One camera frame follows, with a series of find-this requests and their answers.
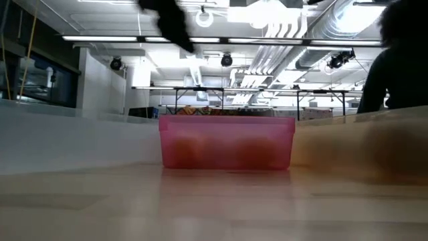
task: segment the pink plastic bin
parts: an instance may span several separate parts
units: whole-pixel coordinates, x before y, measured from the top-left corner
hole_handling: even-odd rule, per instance
[[[294,118],[161,116],[163,165],[174,169],[283,170],[290,166]]]

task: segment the black hair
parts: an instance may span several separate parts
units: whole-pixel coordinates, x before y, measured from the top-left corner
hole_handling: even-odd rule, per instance
[[[421,9],[427,0],[397,0],[389,4],[383,11],[379,25],[384,47],[391,47],[398,42],[405,42],[414,34]]]

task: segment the dark clothing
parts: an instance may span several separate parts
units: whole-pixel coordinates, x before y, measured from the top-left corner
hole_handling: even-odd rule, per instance
[[[387,91],[389,109],[428,105],[426,54],[404,44],[381,53],[368,73],[358,113],[378,111]]]

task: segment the wooden floor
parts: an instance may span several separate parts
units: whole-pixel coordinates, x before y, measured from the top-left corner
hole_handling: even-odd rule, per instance
[[[0,177],[1,241],[428,239],[428,187],[133,165]]]

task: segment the ceiling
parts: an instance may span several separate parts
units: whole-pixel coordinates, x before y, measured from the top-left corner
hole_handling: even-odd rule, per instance
[[[86,2],[84,0],[40,0],[39,18],[64,35],[158,35],[153,23],[155,15],[151,12],[140,12],[135,5],[113,5],[103,3],[104,0]],[[35,10],[34,0],[15,0],[30,13]],[[218,0],[218,12],[226,13],[227,2]],[[331,4],[325,0],[315,8],[308,10],[310,25]],[[256,29],[248,23],[229,23],[224,16],[214,15],[210,27],[200,27],[195,23],[195,15],[199,8],[186,8],[191,36],[226,36],[226,37],[263,37],[266,28]],[[379,39],[376,24],[361,32],[357,38]],[[179,48],[172,44],[97,44],[90,46],[92,53],[112,50],[145,50],[153,60],[156,69],[152,79],[156,81],[182,80],[189,75],[189,68],[176,64],[179,61]],[[231,68],[222,68],[220,59],[223,52],[230,52],[233,64],[251,64],[259,46],[203,45],[203,52],[209,52],[208,64],[201,67],[203,76],[229,76]],[[346,64],[343,69],[331,72],[326,62],[320,62],[315,71],[308,72],[303,78],[305,84],[313,84],[314,88],[322,88],[331,83],[353,84],[366,78],[366,71],[372,61],[381,52],[376,48],[356,48],[356,60]],[[111,56],[103,56],[108,62]],[[124,57],[129,64],[138,61],[138,57]]]

